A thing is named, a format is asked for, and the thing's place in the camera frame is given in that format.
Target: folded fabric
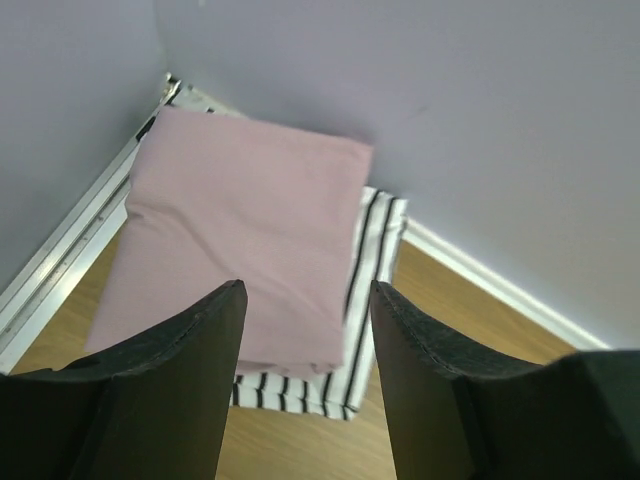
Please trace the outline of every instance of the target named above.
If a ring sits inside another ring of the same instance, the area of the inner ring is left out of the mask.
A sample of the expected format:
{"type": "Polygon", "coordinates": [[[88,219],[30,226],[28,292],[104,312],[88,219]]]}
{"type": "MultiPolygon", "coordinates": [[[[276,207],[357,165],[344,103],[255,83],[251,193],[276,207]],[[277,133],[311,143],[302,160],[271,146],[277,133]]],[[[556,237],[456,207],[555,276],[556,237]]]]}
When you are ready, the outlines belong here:
{"type": "Polygon", "coordinates": [[[344,365],[336,371],[298,379],[262,372],[235,378],[230,405],[316,413],[351,420],[360,410],[375,360],[369,287],[390,282],[406,225],[407,201],[365,187],[354,232],[351,273],[344,310],[344,365]]]}
{"type": "Polygon", "coordinates": [[[339,367],[371,153],[352,140],[165,107],[134,162],[129,220],[86,349],[241,278],[249,305],[238,373],[304,378],[339,367]]]}

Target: black and white striped fabric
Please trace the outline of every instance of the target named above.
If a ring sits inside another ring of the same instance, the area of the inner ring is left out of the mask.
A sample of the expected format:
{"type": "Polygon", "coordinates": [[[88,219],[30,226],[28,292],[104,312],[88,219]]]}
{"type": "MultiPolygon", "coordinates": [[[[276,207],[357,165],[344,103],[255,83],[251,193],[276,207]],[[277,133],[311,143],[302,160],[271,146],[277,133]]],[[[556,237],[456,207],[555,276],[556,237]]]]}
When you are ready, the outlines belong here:
{"type": "MultiPolygon", "coordinates": [[[[192,87],[176,89],[167,101],[178,108],[240,115],[192,87]]],[[[153,125],[140,130],[140,141],[153,125]]],[[[369,287],[374,279],[391,281],[406,224],[407,201],[365,187],[354,230],[349,286],[344,307],[344,365],[308,380],[273,373],[238,375],[229,404],[291,413],[315,413],[351,420],[360,409],[375,360],[369,318],[369,287]]]]}

